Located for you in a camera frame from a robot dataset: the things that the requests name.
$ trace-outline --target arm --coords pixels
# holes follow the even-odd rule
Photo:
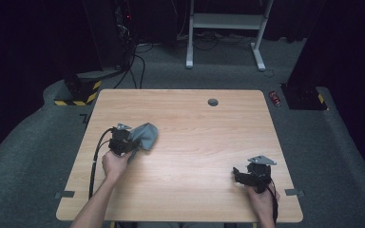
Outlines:
[[[106,177],[99,189],[88,200],[84,208],[72,222],[70,227],[102,227],[106,214],[106,208],[112,190],[127,167],[127,161],[132,153],[121,157],[108,151],[103,155],[103,168]]]
[[[253,187],[245,186],[248,195],[250,197],[251,205],[253,207],[254,213],[256,214],[260,226],[262,228],[275,228],[275,223],[273,220],[273,203],[272,195],[269,191],[264,191],[258,194]],[[274,186],[269,184],[270,189],[274,189]],[[277,200],[279,200],[280,194],[277,192]]]

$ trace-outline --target yellow and black hazard tape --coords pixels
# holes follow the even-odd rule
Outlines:
[[[83,105],[90,105],[94,99],[97,96],[97,92],[99,90],[99,86],[102,83],[102,81],[98,81],[96,82],[92,89],[86,93],[86,99],[84,100],[54,100],[56,105],[59,106],[66,106],[66,105],[78,105],[78,106],[83,106]]]

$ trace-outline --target round hole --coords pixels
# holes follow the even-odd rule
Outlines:
[[[208,104],[211,105],[211,106],[216,106],[219,104],[218,100],[214,99],[214,98],[211,98],[208,100]]]

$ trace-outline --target table top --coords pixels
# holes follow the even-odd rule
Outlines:
[[[247,172],[247,159],[258,155],[277,162],[271,176],[281,195],[278,222],[302,220],[298,198],[284,193],[294,186],[262,92],[210,89],[102,90],[67,181],[65,190],[74,196],[61,199],[58,219],[73,220],[86,204],[95,148],[118,123],[151,123],[159,136],[117,183],[106,220],[257,221],[232,169]],[[107,150],[105,144],[99,152],[95,190],[105,176],[100,160]]]

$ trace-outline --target human hand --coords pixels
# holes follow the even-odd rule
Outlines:
[[[118,179],[123,175],[127,168],[127,162],[132,152],[118,156],[114,154],[111,150],[107,151],[103,155],[102,164],[103,169],[106,173],[105,181],[110,181],[112,184],[118,181]]]
[[[273,220],[273,196],[271,195],[271,193],[268,190],[265,190],[264,192],[258,194],[252,186],[245,185],[245,188],[247,189],[251,205],[253,207],[254,213],[259,219],[261,227],[275,227],[275,223]],[[275,186],[272,183],[269,184],[269,188],[272,190],[273,193],[275,193]],[[279,192],[276,192],[276,198],[277,201],[279,201]]]

